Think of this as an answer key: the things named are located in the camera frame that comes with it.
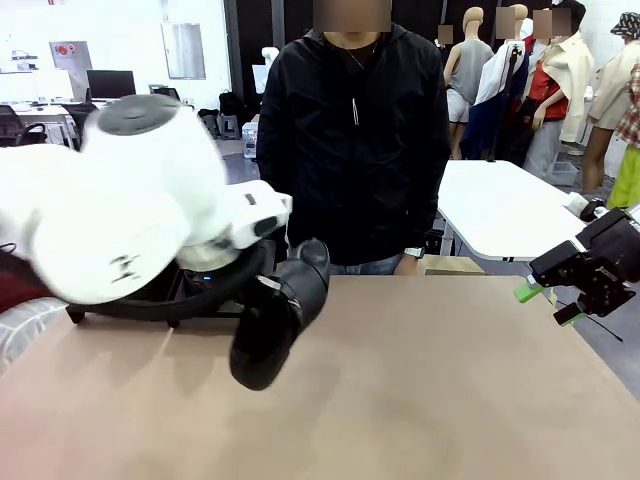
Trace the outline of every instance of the red shirt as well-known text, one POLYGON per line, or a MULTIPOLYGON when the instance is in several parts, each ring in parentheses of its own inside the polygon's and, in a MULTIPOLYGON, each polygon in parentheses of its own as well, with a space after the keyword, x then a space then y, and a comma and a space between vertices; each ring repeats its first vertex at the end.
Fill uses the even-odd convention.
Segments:
MULTIPOLYGON (((542 63, 538 64, 536 72, 533 74, 533 81, 531 82, 531 90, 529 91, 529 97, 538 100, 539 103, 544 102, 551 95, 560 90, 553 78, 547 75, 542 70, 542 63)), ((569 110, 569 99, 567 97, 558 100, 556 103, 547 108, 547 114, 545 120, 563 120, 567 116, 569 110)))

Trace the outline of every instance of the plaid shirt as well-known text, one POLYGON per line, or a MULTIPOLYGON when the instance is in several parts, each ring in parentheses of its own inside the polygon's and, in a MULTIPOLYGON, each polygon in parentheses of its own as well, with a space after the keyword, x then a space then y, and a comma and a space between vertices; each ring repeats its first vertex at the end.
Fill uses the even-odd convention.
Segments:
POLYGON ((624 115, 616 135, 625 142, 640 148, 640 63, 631 70, 629 81, 629 95, 631 96, 631 108, 624 115))

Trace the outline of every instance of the white wall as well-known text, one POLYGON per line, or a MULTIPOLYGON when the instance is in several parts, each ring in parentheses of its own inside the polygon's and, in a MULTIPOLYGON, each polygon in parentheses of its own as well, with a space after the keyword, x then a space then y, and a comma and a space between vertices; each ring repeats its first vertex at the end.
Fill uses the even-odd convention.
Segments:
POLYGON ((217 108, 218 95, 230 89, 222 0, 172 0, 169 21, 200 23, 206 80, 170 80, 162 42, 160 0, 0 0, 0 42, 5 50, 39 57, 40 68, 53 67, 50 41, 86 40, 93 68, 133 70, 138 93, 149 84, 175 87, 196 108, 217 108))
MULTIPOLYGON (((587 14, 582 21, 582 35, 593 55, 595 70, 598 70, 606 65, 624 46, 622 38, 610 33, 611 29, 618 23, 622 13, 640 12, 640 1, 580 0, 580 2, 587 8, 587 14)), ((597 85, 595 71, 590 85, 595 90, 597 85)), ((605 159, 607 175, 612 177, 617 175, 625 148, 626 144, 614 136, 605 159)))

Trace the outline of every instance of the jeans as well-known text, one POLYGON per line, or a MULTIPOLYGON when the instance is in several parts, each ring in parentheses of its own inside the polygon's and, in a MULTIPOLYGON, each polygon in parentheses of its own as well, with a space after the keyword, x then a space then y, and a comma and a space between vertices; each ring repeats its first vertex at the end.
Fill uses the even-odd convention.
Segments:
POLYGON ((350 267, 331 265, 331 275, 393 275, 401 258, 402 254, 399 254, 384 260, 350 267))

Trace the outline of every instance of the cardboard surface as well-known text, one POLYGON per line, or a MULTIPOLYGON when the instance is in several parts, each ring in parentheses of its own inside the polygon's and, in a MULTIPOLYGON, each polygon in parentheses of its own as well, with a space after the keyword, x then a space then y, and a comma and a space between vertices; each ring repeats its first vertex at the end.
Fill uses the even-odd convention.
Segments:
POLYGON ((485 275, 484 270, 469 257, 425 255, 418 263, 425 275, 485 275))
POLYGON ((637 480, 638 404, 521 282, 334 278, 262 393, 228 328, 62 319, 0 378, 0 478, 637 480))

